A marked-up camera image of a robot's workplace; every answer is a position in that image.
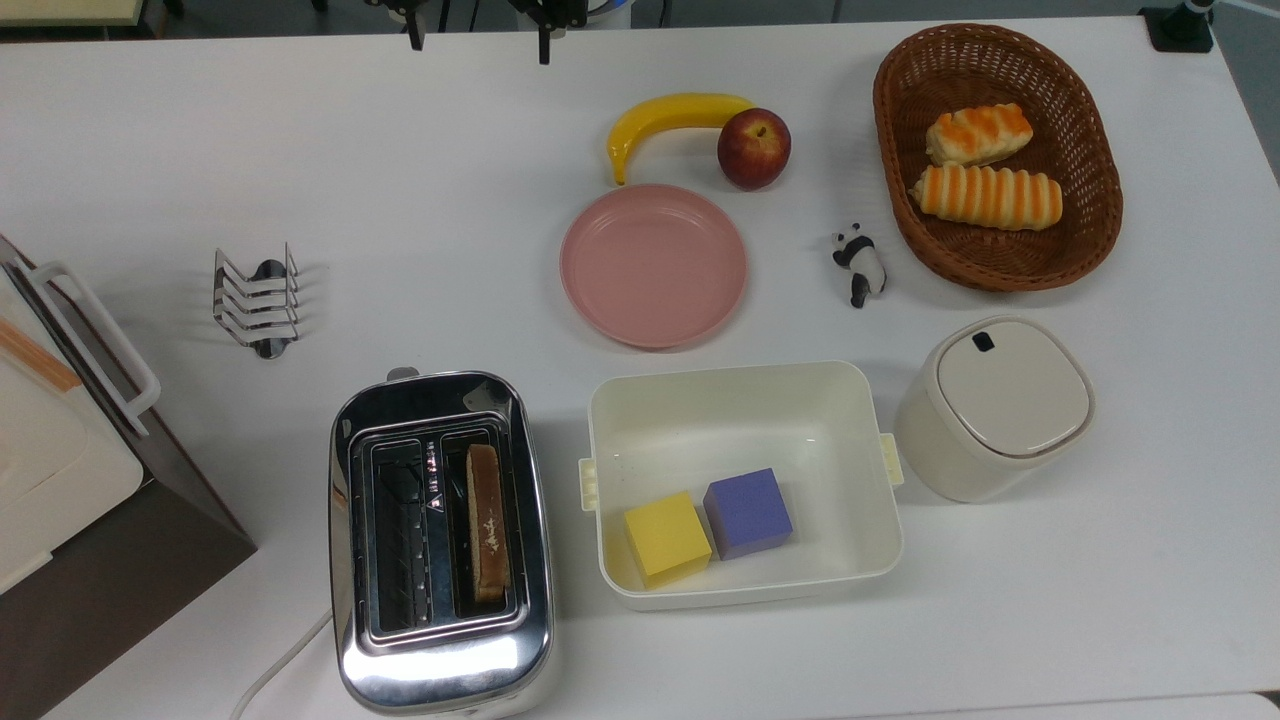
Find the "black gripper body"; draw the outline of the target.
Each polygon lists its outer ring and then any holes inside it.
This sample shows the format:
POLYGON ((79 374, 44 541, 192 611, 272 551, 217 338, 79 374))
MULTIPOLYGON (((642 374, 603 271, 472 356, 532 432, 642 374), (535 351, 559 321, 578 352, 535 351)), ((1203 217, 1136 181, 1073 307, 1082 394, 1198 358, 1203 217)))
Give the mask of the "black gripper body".
MULTIPOLYGON (((426 1, 366 1, 370 6, 384 6, 392 14, 408 15, 426 1)), ((581 28, 588 23, 588 1, 517 1, 508 4, 534 20, 539 29, 581 28)))

